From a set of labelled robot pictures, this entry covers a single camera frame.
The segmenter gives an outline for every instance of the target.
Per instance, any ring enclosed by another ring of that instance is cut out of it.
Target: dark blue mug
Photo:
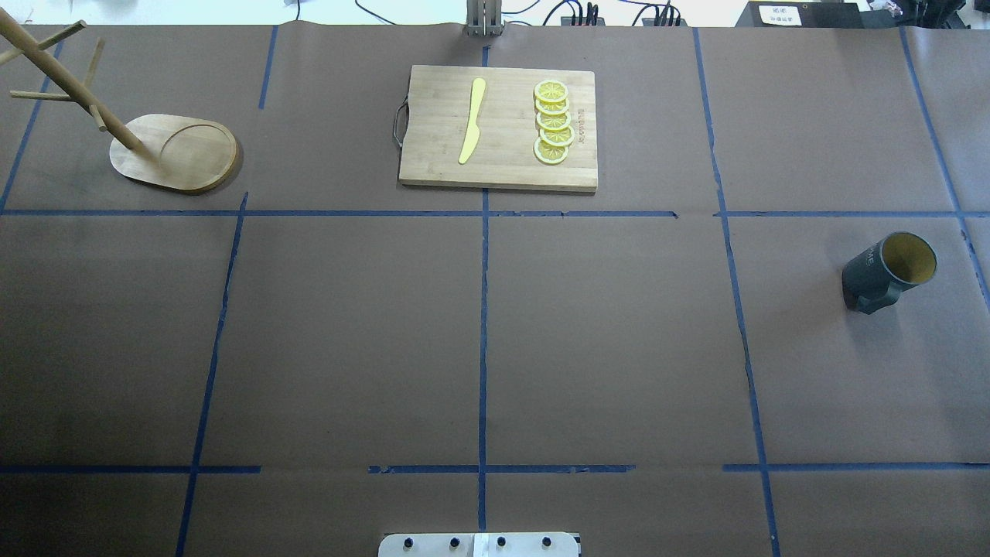
[[[845,306],[869,315],[893,304],[904,290],[931,280],[938,266],[928,242],[910,232],[895,232],[845,264]]]

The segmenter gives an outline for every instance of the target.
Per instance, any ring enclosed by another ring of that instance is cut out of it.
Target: yellow knife
[[[478,109],[481,108],[481,99],[485,96],[485,80],[475,77],[471,83],[471,111],[467,115],[467,130],[464,132],[464,145],[460,148],[460,159],[458,163],[467,163],[474,153],[474,148],[478,145],[478,138],[481,137],[481,128],[478,128]]]

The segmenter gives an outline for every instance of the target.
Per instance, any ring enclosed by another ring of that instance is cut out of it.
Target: wooden cutting board
[[[460,165],[475,77],[487,83],[477,120],[481,138]],[[558,165],[541,163],[533,154],[539,137],[533,89],[544,79],[557,79],[569,91],[576,137]],[[593,193],[598,189],[594,72],[414,65],[399,182]]]

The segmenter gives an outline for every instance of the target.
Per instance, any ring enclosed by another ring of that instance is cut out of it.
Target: white label
[[[760,6],[759,19],[767,25],[801,25],[797,6]]]

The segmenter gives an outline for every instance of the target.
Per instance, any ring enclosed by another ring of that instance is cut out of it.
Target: lemon
[[[552,145],[554,147],[567,147],[568,145],[574,143],[574,128],[567,126],[562,130],[556,130],[553,132],[548,132],[547,130],[540,128],[540,139],[544,140],[547,145]]]
[[[533,154],[541,163],[559,165],[567,158],[567,147],[553,146],[542,139],[533,144]]]
[[[537,110],[543,112],[547,116],[556,116],[558,114],[563,114],[567,112],[570,108],[570,102],[567,99],[563,99],[563,102],[543,102],[539,99],[536,100]]]
[[[543,102],[563,102],[567,98],[567,85],[556,79],[544,79],[534,87],[533,94]]]
[[[559,132],[567,126],[570,126],[570,113],[564,112],[563,114],[544,114],[543,112],[538,112],[537,125],[548,132]]]

